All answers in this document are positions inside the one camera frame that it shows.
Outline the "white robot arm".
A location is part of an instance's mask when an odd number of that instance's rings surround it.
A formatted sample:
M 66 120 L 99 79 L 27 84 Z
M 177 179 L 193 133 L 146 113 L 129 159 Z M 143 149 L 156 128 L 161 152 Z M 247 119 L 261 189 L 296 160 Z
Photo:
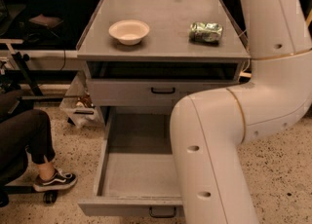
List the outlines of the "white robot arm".
M 170 135 L 187 224 L 259 224 L 236 147 L 298 122 L 312 103 L 299 0 L 241 0 L 252 78 L 181 99 Z

